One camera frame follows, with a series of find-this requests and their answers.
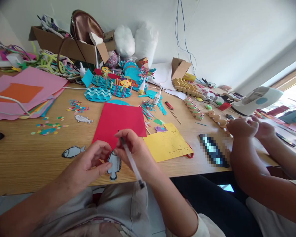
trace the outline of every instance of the yellow paper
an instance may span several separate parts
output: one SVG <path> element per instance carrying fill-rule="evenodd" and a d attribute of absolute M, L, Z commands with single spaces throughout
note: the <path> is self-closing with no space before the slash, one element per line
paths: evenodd
<path fill-rule="evenodd" d="M 164 126 L 167 129 L 166 132 L 157 132 L 144 137 L 144 141 L 156 162 L 193 153 L 193 150 L 172 123 L 167 123 Z"/>

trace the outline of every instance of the colored paper stack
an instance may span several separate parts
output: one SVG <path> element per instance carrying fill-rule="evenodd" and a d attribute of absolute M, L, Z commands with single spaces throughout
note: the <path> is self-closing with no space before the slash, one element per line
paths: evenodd
<path fill-rule="evenodd" d="M 67 82 L 62 77 L 32 67 L 14 77 L 3 75 L 0 77 L 0 96 L 19 101 L 30 116 L 18 103 L 0 98 L 0 119 L 44 117 Z"/>

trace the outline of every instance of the white sleeve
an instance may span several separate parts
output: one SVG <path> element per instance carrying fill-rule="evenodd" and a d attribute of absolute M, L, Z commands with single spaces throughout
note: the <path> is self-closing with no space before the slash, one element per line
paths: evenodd
<path fill-rule="evenodd" d="M 167 237 L 176 237 L 168 229 Z M 198 227 L 196 233 L 191 237 L 226 237 L 221 229 L 207 216 L 198 214 Z"/>

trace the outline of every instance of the plastic bag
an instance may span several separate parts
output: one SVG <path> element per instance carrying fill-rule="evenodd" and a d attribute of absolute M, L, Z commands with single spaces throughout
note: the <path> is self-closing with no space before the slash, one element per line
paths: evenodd
<path fill-rule="evenodd" d="M 118 26 L 114 33 L 116 50 L 122 58 L 130 58 L 135 52 L 135 40 L 127 26 Z"/>
<path fill-rule="evenodd" d="M 151 67 L 158 44 L 159 32 L 151 24 L 142 22 L 135 33 L 135 56 L 139 59 L 147 57 Z"/>

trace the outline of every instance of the red paper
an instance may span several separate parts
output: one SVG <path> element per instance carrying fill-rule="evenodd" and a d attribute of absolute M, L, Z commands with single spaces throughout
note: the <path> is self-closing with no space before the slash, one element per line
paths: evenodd
<path fill-rule="evenodd" d="M 147 136 L 142 108 L 105 103 L 92 143 L 106 141 L 115 149 L 118 138 L 114 135 L 117 130 L 126 128 L 132 129 L 140 137 Z"/>

